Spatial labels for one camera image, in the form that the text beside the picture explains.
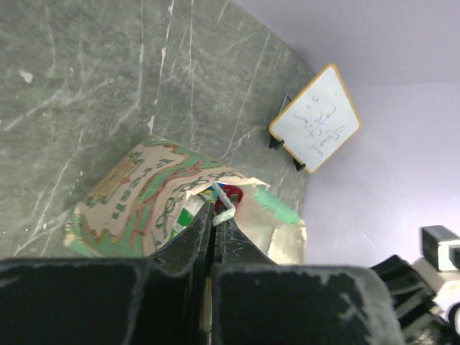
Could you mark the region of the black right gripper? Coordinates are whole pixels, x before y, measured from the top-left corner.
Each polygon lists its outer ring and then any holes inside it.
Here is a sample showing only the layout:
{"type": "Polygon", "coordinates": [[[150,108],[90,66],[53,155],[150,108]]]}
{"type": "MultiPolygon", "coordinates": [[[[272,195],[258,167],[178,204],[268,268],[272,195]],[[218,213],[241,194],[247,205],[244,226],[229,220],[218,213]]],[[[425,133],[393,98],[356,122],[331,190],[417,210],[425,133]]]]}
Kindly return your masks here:
{"type": "Polygon", "coordinates": [[[438,291],[414,266],[393,255],[372,267],[386,284],[406,344],[458,344],[459,303],[441,317],[438,291]]]}

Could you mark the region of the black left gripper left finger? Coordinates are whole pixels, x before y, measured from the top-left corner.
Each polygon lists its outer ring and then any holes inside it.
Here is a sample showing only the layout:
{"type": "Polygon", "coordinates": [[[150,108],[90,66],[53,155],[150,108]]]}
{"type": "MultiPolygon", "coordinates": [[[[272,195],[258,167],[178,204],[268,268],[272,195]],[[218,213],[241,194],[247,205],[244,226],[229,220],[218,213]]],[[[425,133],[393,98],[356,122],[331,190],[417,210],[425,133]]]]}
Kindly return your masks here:
{"type": "Polygon", "coordinates": [[[148,257],[1,262],[3,344],[207,344],[211,205],[148,257]]]}

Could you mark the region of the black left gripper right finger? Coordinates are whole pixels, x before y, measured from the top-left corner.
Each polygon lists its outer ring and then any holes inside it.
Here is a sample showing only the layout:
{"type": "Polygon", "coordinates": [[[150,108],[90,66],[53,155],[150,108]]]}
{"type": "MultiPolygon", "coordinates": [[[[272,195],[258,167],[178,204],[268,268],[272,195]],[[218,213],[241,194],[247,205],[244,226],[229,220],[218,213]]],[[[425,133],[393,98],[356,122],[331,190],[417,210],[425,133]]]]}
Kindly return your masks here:
{"type": "Polygon", "coordinates": [[[278,265],[236,226],[216,227],[213,344],[404,344],[367,267],[278,265]]]}

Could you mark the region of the green printed paper bag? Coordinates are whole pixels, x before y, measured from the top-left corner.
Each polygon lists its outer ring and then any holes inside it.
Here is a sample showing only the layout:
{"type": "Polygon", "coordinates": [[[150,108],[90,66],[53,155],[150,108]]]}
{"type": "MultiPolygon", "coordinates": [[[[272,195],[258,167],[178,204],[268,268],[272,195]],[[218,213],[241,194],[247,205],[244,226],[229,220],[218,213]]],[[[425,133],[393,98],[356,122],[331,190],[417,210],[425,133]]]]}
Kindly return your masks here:
{"type": "Polygon", "coordinates": [[[235,221],[279,265],[304,263],[304,221],[265,182],[156,136],[139,143],[77,204],[64,244],[89,257],[153,254],[172,240],[185,202],[207,188],[223,202],[216,213],[220,224],[235,221]],[[219,183],[243,190],[238,209],[219,183]]]}

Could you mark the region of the green Fox's candy packet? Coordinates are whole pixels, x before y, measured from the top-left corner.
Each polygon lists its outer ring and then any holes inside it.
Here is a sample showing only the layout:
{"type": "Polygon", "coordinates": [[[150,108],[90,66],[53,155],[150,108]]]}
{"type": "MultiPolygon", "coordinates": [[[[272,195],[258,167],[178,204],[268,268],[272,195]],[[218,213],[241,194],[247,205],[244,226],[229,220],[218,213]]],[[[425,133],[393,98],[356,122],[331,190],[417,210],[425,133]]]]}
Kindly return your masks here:
{"type": "Polygon", "coordinates": [[[180,232],[186,229],[205,203],[215,203],[216,193],[213,188],[207,188],[198,194],[192,195],[180,212],[177,221],[174,223],[169,239],[173,239],[180,232]]]}

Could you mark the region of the purple Fox's candy packet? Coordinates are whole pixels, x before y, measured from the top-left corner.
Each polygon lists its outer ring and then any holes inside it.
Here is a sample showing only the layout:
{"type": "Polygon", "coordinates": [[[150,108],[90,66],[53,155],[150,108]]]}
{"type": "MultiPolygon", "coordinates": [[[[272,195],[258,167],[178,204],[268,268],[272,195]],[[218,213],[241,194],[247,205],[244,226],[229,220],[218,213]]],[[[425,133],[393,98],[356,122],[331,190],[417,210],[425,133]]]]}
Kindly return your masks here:
{"type": "MultiPolygon", "coordinates": [[[[229,200],[235,206],[235,208],[238,209],[239,204],[244,196],[243,190],[240,187],[237,187],[235,185],[227,185],[223,183],[219,183],[218,186],[226,194],[226,196],[229,198],[229,200]]],[[[221,201],[219,197],[217,197],[214,211],[215,213],[219,213],[222,210],[223,210],[223,202],[221,201]]]]}

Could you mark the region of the small whiteboard yellow frame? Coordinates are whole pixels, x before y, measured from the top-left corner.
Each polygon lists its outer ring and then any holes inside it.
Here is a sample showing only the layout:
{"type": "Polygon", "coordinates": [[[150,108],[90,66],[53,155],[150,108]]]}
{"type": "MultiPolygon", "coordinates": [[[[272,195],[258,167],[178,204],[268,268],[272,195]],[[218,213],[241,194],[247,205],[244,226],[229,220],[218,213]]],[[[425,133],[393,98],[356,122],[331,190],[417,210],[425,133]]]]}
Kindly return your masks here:
{"type": "Polygon", "coordinates": [[[362,123],[338,67],[327,65],[269,125],[269,148],[284,148],[298,172],[314,173],[362,123]]]}

